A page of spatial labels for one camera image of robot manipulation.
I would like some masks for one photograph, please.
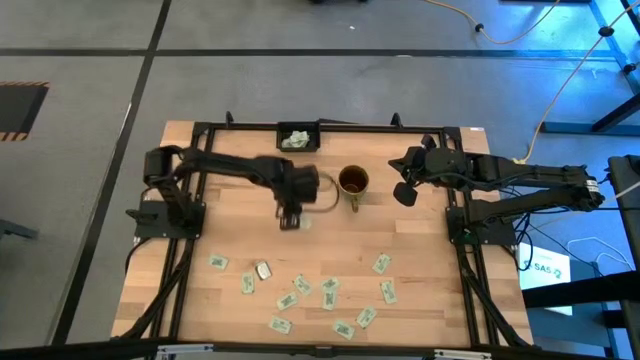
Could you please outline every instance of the wooden table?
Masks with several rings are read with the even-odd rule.
[[[189,146],[193,122],[167,123],[162,145]],[[463,128],[466,151],[488,152],[483,129]],[[202,237],[197,241],[189,275],[179,338],[190,341],[271,344],[349,344],[362,346],[467,347],[460,274],[449,243],[444,216],[447,194],[442,188],[421,186],[412,208],[392,196],[400,180],[387,161],[402,157],[409,146],[420,143],[419,134],[322,133],[317,153],[280,153],[275,131],[217,130],[213,151],[252,157],[285,156],[296,165],[314,163],[337,177],[347,165],[357,164],[370,176],[368,192],[354,214],[348,202],[326,214],[310,214],[307,230],[281,232],[274,217],[270,190],[243,179],[209,175],[204,200],[207,213]],[[321,183],[321,189],[328,186]],[[330,205],[335,190],[319,193],[313,205]],[[474,197],[497,199],[497,194]],[[131,261],[113,335],[128,330],[158,290],[167,240],[152,240]],[[491,295],[521,337],[532,341],[513,259],[501,248],[484,246]],[[393,261],[384,275],[371,269],[378,255]],[[230,259],[225,271],[209,265],[211,254]],[[256,261],[266,260],[273,277],[258,281],[253,295],[241,293],[241,274],[253,271]],[[313,293],[299,295],[298,305],[278,311],[276,299],[295,291],[292,280],[303,274]],[[319,284],[337,276],[342,283],[336,308],[321,308]],[[394,280],[398,302],[385,304],[379,284]],[[336,319],[354,326],[365,306],[378,316],[366,330],[356,328],[347,341],[332,331]],[[162,334],[168,331],[172,309],[169,300]],[[482,306],[476,301],[481,338],[486,341]],[[271,330],[272,315],[293,322],[287,335]]]

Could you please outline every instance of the gold cup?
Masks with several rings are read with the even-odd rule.
[[[340,190],[351,201],[351,209],[358,212],[359,202],[369,186],[369,175],[357,165],[349,165],[340,171],[338,175]]]

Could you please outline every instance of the dollar bill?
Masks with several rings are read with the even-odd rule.
[[[309,296],[311,294],[311,284],[302,276],[302,274],[298,275],[295,280],[293,280],[293,285],[302,293],[304,296]]]
[[[378,260],[376,260],[376,263],[373,264],[373,271],[382,275],[384,274],[384,271],[387,269],[387,266],[389,266],[389,264],[391,264],[391,256],[387,254],[380,254],[380,256],[378,256]]]
[[[361,328],[366,329],[369,324],[373,321],[373,319],[378,315],[376,309],[371,306],[367,306],[362,310],[360,315],[356,318],[356,322],[360,325]]]
[[[356,329],[342,320],[336,320],[336,322],[333,324],[333,331],[342,335],[345,339],[351,340],[353,334],[355,334],[356,332]]]
[[[335,290],[324,293],[322,295],[322,308],[325,310],[333,310],[336,306],[337,298],[338,293]]]
[[[340,281],[338,281],[338,278],[334,276],[323,282],[321,287],[324,292],[334,291],[340,287]]]
[[[253,281],[253,274],[252,273],[242,274],[242,293],[253,294],[254,290],[255,290],[255,283]]]
[[[291,332],[291,321],[273,316],[271,317],[269,327],[281,334],[289,335]]]
[[[228,263],[229,259],[222,255],[211,255],[211,257],[209,258],[209,264],[217,267],[220,270],[226,269]]]
[[[298,303],[298,296],[296,296],[296,293],[293,292],[278,299],[278,301],[276,302],[276,305],[278,305],[278,309],[282,311],[292,307],[297,303]]]
[[[383,281],[380,283],[380,289],[382,290],[382,296],[384,296],[384,302],[387,304],[395,304],[398,302],[396,298],[396,291],[393,288],[392,281]]]

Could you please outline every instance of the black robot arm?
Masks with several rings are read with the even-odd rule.
[[[182,160],[175,169],[174,156]],[[160,147],[146,154],[144,182],[150,188],[158,189],[167,203],[168,220],[174,226],[189,226],[190,222],[196,221],[189,194],[178,188],[178,182],[194,172],[241,177],[271,189],[282,230],[299,228],[302,204],[316,201],[319,185],[315,166],[295,167],[284,158],[243,158],[206,153],[196,148]]]
[[[414,188],[422,183],[460,191],[493,191],[510,185],[544,189],[495,202],[472,200],[468,223],[555,207],[591,211],[604,200],[596,179],[584,166],[521,165],[499,156],[437,148],[428,136],[423,146],[410,147],[403,158],[389,164],[404,179],[396,186],[394,196],[406,206],[415,203]]]

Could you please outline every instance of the power cord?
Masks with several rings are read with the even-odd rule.
[[[536,26],[538,26],[542,20],[544,20],[553,9],[555,9],[555,7],[560,3],[560,0],[556,0],[556,2],[553,3],[553,6],[551,6],[551,8],[549,10],[547,10],[547,12],[542,15],[542,17],[536,21],[535,24],[533,24],[533,26],[531,26],[529,29],[527,29],[527,31],[523,32],[522,34],[516,36],[515,38],[511,39],[511,40],[506,40],[506,41],[497,41],[495,39],[493,39],[491,36],[489,36],[489,34],[487,34],[487,32],[484,30],[484,25],[482,23],[479,23],[478,21],[476,21],[476,19],[473,18],[473,16],[469,15],[467,12],[465,12],[464,10],[460,10],[455,6],[449,5],[449,4],[445,4],[445,3],[441,3],[439,1],[435,1],[435,0],[424,0],[425,2],[428,2],[430,4],[433,5],[437,5],[437,6],[441,6],[443,8],[447,8],[449,10],[453,10],[455,12],[457,12],[458,14],[463,15],[464,17],[466,17],[467,19],[469,19],[469,21],[471,21],[473,23],[473,25],[475,26],[475,30],[476,32],[480,32],[482,33],[482,35],[484,35],[485,38],[487,38],[487,40],[489,40],[490,42],[497,44],[497,45],[507,45],[507,44],[511,44],[513,42],[516,42],[520,39],[522,39],[523,37],[525,37],[528,33],[531,32],[531,30],[535,29]]]
[[[566,246],[562,245],[562,243],[554,238],[552,238],[549,234],[547,234],[546,232],[538,229],[538,227],[536,227],[535,225],[530,225],[535,231],[539,232],[540,234],[542,234],[543,236],[545,236],[547,239],[553,241],[554,243],[558,244],[558,246],[560,246],[567,254],[571,255],[573,258],[575,258],[576,260],[589,265],[590,267],[593,268],[593,270],[600,276],[604,276],[604,274],[602,272],[600,272],[600,269],[598,269],[596,266],[593,266],[592,263],[583,260],[581,258],[579,258],[578,256],[576,256],[574,253],[572,253],[571,251],[569,251],[569,249],[567,249]]]
[[[624,254],[620,250],[616,249],[612,245],[608,244],[607,242],[605,242],[603,240],[600,240],[599,238],[597,238],[595,236],[590,236],[590,237],[586,237],[586,238],[582,238],[582,239],[569,240],[567,242],[567,249],[571,248],[571,244],[575,244],[577,242],[582,242],[582,241],[588,241],[588,240],[593,240],[593,241],[599,242],[600,244],[602,244],[602,245],[608,247],[609,249],[615,251],[622,258],[622,260],[620,260],[620,259],[618,259],[617,257],[615,257],[615,256],[613,256],[611,254],[608,254],[606,252],[602,252],[602,253],[598,254],[598,256],[596,256],[596,260],[595,260],[596,263],[598,263],[598,261],[600,260],[601,257],[606,256],[606,257],[608,257],[608,258],[610,258],[612,260],[615,260],[615,261],[617,261],[619,263],[627,265],[629,267],[629,270],[633,271],[633,266],[631,266],[631,263],[629,262],[629,260],[626,258],[626,256],[624,256]]]
[[[618,20],[620,20],[624,14],[628,13],[629,11],[631,11],[631,9],[633,9],[634,7],[638,6],[640,4],[640,0],[634,2],[633,4],[631,4],[628,8],[626,8],[620,15],[618,15],[618,17],[615,18],[615,20],[613,20],[613,22],[611,23],[611,25],[608,26],[609,29],[611,29],[611,33],[613,33],[613,25],[615,25]],[[556,95],[553,97],[553,100],[551,100],[551,103],[549,104],[549,106],[547,106],[547,109],[545,110],[544,114],[542,115],[542,118],[540,119],[540,121],[538,122],[538,126],[536,127],[536,131],[533,134],[533,138],[531,139],[531,145],[529,145],[529,151],[527,151],[527,155],[522,158],[522,159],[513,159],[513,161],[516,164],[526,164],[527,161],[529,161],[529,158],[531,157],[531,154],[533,153],[533,147],[535,146],[536,143],[536,139],[538,137],[538,134],[540,133],[540,128],[542,127],[542,124],[544,123],[544,121],[547,119],[547,116],[549,116],[549,113],[551,112],[551,109],[553,109],[553,107],[555,106],[556,102],[558,101],[558,98],[560,97],[560,94],[562,93],[562,91],[564,90],[565,87],[567,87],[567,84],[569,84],[569,81],[573,78],[573,76],[578,72],[578,70],[580,70],[580,68],[582,67],[582,65],[585,63],[585,61],[587,61],[587,58],[589,56],[591,56],[591,53],[593,53],[593,51],[595,50],[595,48],[600,44],[600,42],[602,41],[602,39],[604,39],[605,36],[600,36],[600,38],[598,39],[598,41],[596,41],[595,44],[593,44],[593,46],[591,47],[591,49],[589,49],[589,51],[587,51],[587,53],[585,54],[585,56],[582,58],[582,60],[580,60],[580,63],[578,64],[578,66],[575,68],[575,70],[573,70],[573,72],[571,73],[571,75],[569,75],[569,77],[567,78],[567,80],[565,80],[564,84],[562,84],[562,86],[560,87],[560,90],[558,90],[558,92],[556,93]]]
[[[140,241],[138,241],[137,244],[135,244],[131,250],[129,250],[129,254],[127,254],[127,260],[124,263],[124,274],[126,275],[127,272],[129,271],[129,263],[131,262],[131,257],[133,256],[133,254],[136,252],[136,250],[138,250],[138,248],[142,245],[144,245],[147,241],[149,241],[151,238],[141,238]]]
[[[518,230],[518,228],[520,227],[521,224],[524,223],[524,227],[522,228],[522,230]],[[502,245],[502,247],[509,253],[509,255],[511,255],[511,257],[513,258],[513,262],[516,265],[516,268],[520,271],[527,271],[529,270],[529,268],[531,268],[531,263],[533,262],[533,240],[531,239],[531,235],[529,235],[529,233],[527,232],[529,226],[531,225],[531,213],[527,213],[525,214],[520,221],[518,222],[518,224],[514,227],[515,231],[516,231],[516,244],[515,246],[520,246],[520,244],[522,243],[522,241],[524,240],[524,238],[526,237],[529,240],[529,246],[531,247],[531,251],[529,253],[529,261],[527,262],[527,265],[525,265],[524,268],[520,267],[520,264],[518,262],[518,257],[516,256],[515,250],[512,250],[512,248],[506,246],[506,245]]]

